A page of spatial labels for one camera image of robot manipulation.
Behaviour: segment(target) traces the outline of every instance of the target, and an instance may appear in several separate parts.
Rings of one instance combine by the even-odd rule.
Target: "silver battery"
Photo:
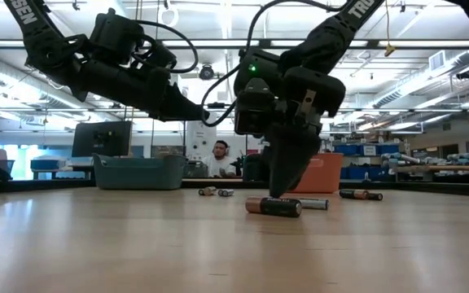
[[[234,190],[219,190],[218,191],[218,195],[224,196],[224,197],[232,196],[234,193],[235,193]]]
[[[217,188],[215,186],[210,186],[199,190],[199,195],[211,196],[215,194],[215,191],[217,191]]]
[[[329,209],[329,200],[328,199],[298,199],[301,202],[301,206],[307,209],[320,209],[328,210]]]

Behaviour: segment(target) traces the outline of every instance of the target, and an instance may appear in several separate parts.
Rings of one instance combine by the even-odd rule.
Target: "battery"
[[[302,208],[320,209],[324,211],[329,209],[328,199],[298,199],[298,200],[300,200]]]
[[[217,191],[217,188],[215,186],[210,186],[199,190],[199,195],[211,196],[215,195],[215,191]]]
[[[301,214],[301,202],[298,199],[249,197],[245,201],[245,209],[250,213],[298,217]]]
[[[376,194],[376,193],[368,193],[369,200],[383,200],[383,194]]]
[[[340,190],[340,196],[344,199],[383,200],[382,194],[370,193],[368,190]]]
[[[234,190],[219,190],[218,195],[223,196],[223,197],[228,197],[228,196],[233,196],[235,193]]]

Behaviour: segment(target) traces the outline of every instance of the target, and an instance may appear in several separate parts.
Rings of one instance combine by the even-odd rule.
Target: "person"
[[[208,166],[208,177],[229,178],[236,176],[236,168],[231,165],[235,160],[227,156],[228,150],[227,142],[222,140],[215,142],[213,154],[202,160]]]

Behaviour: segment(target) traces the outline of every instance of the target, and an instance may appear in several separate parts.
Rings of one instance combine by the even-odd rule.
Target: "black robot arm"
[[[347,1],[304,42],[280,56],[255,48],[240,52],[240,70],[234,81],[238,97],[235,132],[264,136],[270,142],[263,157],[270,165],[271,196],[279,197],[293,187],[318,153],[320,116],[324,112],[335,116],[346,90],[328,73],[383,2]],[[451,2],[463,7],[469,17],[469,1]]]
[[[169,83],[177,64],[175,55],[145,35],[142,22],[115,15],[110,9],[98,14],[90,39],[84,34],[64,37],[48,17],[50,11],[43,0],[5,3],[23,33],[27,64],[66,85],[80,101],[91,92],[159,120],[201,119],[204,109]],[[145,41],[151,47],[139,53]],[[131,65],[124,67],[132,58]]]

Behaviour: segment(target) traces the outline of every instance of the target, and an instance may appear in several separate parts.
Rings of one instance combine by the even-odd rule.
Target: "computer monitor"
[[[72,157],[128,155],[131,121],[80,123],[75,128]]]

